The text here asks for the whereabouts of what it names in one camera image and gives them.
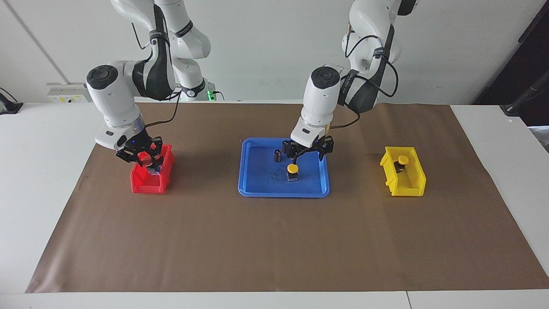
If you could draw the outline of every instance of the brown mat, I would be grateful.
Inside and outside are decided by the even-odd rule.
[[[379,104],[333,130],[324,199],[241,196],[242,141],[287,137],[300,108],[181,105],[149,131],[176,157],[163,196],[132,194],[131,164],[96,146],[27,292],[549,288],[448,106]],[[149,122],[173,105],[141,109]],[[423,197],[390,196],[387,145],[416,147]]]

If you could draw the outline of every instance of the yellow plastic container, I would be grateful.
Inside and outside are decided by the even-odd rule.
[[[400,173],[396,172],[395,162],[404,165]],[[423,196],[427,179],[414,147],[385,147],[380,165],[392,196]]]

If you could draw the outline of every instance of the white table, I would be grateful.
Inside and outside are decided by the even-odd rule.
[[[546,272],[549,154],[499,107],[453,106]],[[26,104],[0,116],[0,308],[548,308],[549,290],[366,293],[23,294],[93,148],[93,104]]]

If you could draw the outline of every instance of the yellow round knob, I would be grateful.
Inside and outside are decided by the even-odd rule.
[[[297,174],[299,171],[299,167],[295,164],[289,164],[287,170],[290,174]]]
[[[399,156],[399,164],[407,165],[410,162],[410,159],[406,156]]]

